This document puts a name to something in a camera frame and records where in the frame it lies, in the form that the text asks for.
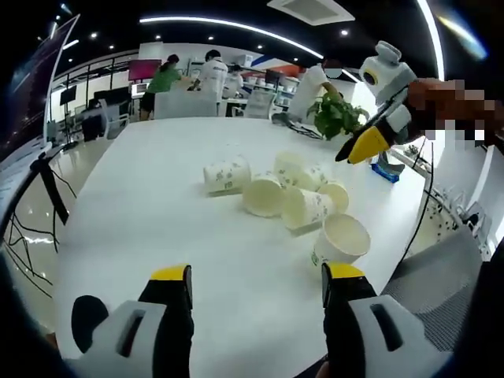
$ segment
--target red monitor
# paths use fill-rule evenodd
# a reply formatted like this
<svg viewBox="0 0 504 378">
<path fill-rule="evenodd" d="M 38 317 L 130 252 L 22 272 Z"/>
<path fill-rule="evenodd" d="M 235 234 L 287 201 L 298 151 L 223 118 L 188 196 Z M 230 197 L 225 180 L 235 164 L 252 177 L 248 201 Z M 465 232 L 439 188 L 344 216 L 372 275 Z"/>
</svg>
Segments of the red monitor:
<svg viewBox="0 0 504 378">
<path fill-rule="evenodd" d="M 130 81 L 152 79 L 156 70 L 161 65 L 161 59 L 140 59 L 129 62 Z"/>
</svg>

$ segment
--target tipped-over paper cup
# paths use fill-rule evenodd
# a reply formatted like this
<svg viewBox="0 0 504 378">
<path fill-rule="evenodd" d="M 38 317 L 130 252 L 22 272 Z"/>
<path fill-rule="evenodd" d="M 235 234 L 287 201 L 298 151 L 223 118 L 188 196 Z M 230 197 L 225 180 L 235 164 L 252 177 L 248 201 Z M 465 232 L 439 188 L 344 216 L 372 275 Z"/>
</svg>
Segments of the tipped-over paper cup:
<svg viewBox="0 0 504 378">
<path fill-rule="evenodd" d="M 285 193 L 282 219 L 291 230 L 320 222 L 334 212 L 335 206 L 328 195 L 297 187 L 290 187 Z"/>
<path fill-rule="evenodd" d="M 320 268 L 326 261 L 351 264 L 368 253 L 371 238 L 357 219 L 346 214 L 332 214 L 325 218 L 313 253 L 312 263 Z"/>
<path fill-rule="evenodd" d="M 243 188 L 250 182 L 249 163 L 241 156 L 222 161 L 203 169 L 205 186 L 209 193 Z"/>
<path fill-rule="evenodd" d="M 282 185 L 295 187 L 304 164 L 303 158 L 293 152 L 279 152 L 275 157 L 273 171 Z"/>
<path fill-rule="evenodd" d="M 345 190 L 345 187 L 340 183 L 331 182 L 322 185 L 318 192 L 331 197 L 338 213 L 344 213 L 347 211 L 349 202 L 348 193 Z"/>
<path fill-rule="evenodd" d="M 259 217 L 274 217 L 282 211 L 285 191 L 272 172 L 253 177 L 243 189 L 245 209 Z"/>
<path fill-rule="evenodd" d="M 322 185 L 329 182 L 330 172 L 321 165 L 305 167 L 296 176 L 296 186 L 307 191 L 318 191 Z"/>
</svg>

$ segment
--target desk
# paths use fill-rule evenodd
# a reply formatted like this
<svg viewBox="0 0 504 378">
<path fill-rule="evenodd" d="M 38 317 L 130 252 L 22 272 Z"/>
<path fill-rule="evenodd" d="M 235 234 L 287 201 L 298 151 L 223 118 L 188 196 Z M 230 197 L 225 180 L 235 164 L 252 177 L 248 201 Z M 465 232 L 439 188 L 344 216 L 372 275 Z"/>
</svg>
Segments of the desk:
<svg viewBox="0 0 504 378">
<path fill-rule="evenodd" d="M 202 168 L 243 154 L 253 172 L 293 150 L 331 164 L 350 193 L 347 211 L 372 237 L 355 262 L 380 293 L 416 225 L 424 178 L 406 168 L 391 184 L 366 163 L 334 165 L 325 141 L 267 120 L 182 118 L 130 124 L 85 183 L 61 238 L 57 341 L 80 355 L 70 328 L 80 295 L 114 310 L 137 299 L 157 269 L 193 267 L 191 375 L 292 377 L 327 353 L 318 236 L 292 235 L 280 218 L 252 216 L 241 195 L 209 198 Z"/>
</svg>

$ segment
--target glossy floor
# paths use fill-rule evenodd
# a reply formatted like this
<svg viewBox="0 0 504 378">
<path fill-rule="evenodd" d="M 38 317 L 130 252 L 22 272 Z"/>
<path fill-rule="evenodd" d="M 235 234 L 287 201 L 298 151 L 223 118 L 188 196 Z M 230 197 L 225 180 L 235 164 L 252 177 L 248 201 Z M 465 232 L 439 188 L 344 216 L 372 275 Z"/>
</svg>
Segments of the glossy floor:
<svg viewBox="0 0 504 378">
<path fill-rule="evenodd" d="M 88 143 L 79 143 L 73 150 L 60 153 L 52 160 L 51 167 L 62 179 L 69 182 L 78 195 L 92 169 L 111 143 L 112 141 L 103 138 Z M 69 209 L 71 217 L 72 207 L 75 202 L 72 192 L 65 183 L 58 179 L 57 188 Z M 39 177 L 20 200 L 16 208 L 16 215 L 18 221 L 15 221 L 14 224 L 19 228 L 19 231 L 14 227 L 11 235 L 10 224 L 4 236 L 4 240 L 10 240 L 12 243 L 19 240 L 18 243 L 12 246 L 12 249 L 8 248 L 5 243 L 3 245 L 3 250 L 7 253 L 6 260 L 9 270 L 15 288 L 28 312 L 41 325 L 42 330 L 53 332 L 57 319 L 55 318 L 52 295 L 58 278 L 57 253 L 54 248 L 53 236 L 50 235 L 53 230 L 53 206 Z M 44 233 L 28 231 L 21 226 Z M 55 231 L 57 238 L 58 236 L 61 237 L 65 232 L 65 227 L 57 217 Z M 437 243 L 450 233 L 449 220 L 445 219 L 444 215 L 437 213 L 435 204 L 429 202 L 428 212 L 408 256 Z M 33 266 L 37 276 L 30 272 L 30 261 L 24 245 L 28 247 L 31 266 Z"/>
</svg>

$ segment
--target person in white shirt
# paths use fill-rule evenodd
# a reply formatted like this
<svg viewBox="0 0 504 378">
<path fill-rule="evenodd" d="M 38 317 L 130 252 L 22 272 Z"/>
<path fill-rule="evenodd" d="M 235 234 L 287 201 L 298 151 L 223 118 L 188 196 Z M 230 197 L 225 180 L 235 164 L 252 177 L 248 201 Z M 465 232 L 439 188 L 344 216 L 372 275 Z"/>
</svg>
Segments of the person in white shirt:
<svg viewBox="0 0 504 378">
<path fill-rule="evenodd" d="M 239 65 L 233 65 L 229 69 L 228 77 L 226 78 L 226 82 L 224 83 L 224 92 L 222 93 L 224 98 L 234 98 L 236 97 L 236 92 L 238 89 L 243 87 L 243 78 L 239 74 L 241 71 L 241 67 Z"/>
<path fill-rule="evenodd" d="M 329 73 L 327 65 L 328 61 L 325 61 L 324 67 L 319 63 L 306 70 L 287 111 L 291 120 L 301 122 L 306 119 L 308 108 L 315 102 L 322 88 L 342 99 L 341 94 L 326 76 L 326 72 Z M 341 69 L 331 69 L 331 74 L 334 75 L 331 78 L 335 79 L 341 75 Z"/>
<path fill-rule="evenodd" d="M 224 82 L 228 76 L 228 67 L 222 62 L 221 53 L 217 50 L 206 53 L 205 61 L 199 77 L 187 90 L 193 91 L 201 87 L 202 93 L 219 104 L 222 100 Z"/>
</svg>

